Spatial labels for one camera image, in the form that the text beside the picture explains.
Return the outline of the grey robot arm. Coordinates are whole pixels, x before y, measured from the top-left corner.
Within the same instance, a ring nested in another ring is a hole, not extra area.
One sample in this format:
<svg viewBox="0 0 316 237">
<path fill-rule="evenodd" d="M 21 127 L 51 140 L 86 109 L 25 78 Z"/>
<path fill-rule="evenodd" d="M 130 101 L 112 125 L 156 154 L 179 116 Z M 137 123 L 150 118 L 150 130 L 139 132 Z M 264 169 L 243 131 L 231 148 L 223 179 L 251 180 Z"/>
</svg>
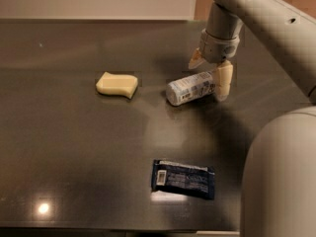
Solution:
<svg viewBox="0 0 316 237">
<path fill-rule="evenodd" d="M 282 68 L 263 91 L 279 106 L 244 164 L 240 237 L 316 237 L 316 22 L 283 0 L 212 0 L 190 66 L 235 55 L 246 27 Z"/>
</svg>

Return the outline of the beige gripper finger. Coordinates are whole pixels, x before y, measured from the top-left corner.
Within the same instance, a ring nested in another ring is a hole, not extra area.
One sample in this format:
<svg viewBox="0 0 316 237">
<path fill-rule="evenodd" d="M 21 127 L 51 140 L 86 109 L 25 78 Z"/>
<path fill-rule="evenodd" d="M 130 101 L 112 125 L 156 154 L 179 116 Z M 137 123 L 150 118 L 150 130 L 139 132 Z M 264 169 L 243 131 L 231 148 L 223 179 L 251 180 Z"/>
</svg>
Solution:
<svg viewBox="0 0 316 237">
<path fill-rule="evenodd" d="M 200 50 L 197 48 L 191 59 L 190 59 L 190 62 L 189 62 L 189 69 L 192 70 L 192 69 L 196 69 L 198 68 L 199 66 L 201 66 L 203 63 L 205 63 L 205 59 L 204 57 L 202 56 Z"/>
<path fill-rule="evenodd" d="M 214 94 L 217 101 L 225 101 L 229 96 L 232 75 L 233 65 L 228 60 L 218 63 L 212 71 L 212 78 L 215 85 Z"/>
</svg>

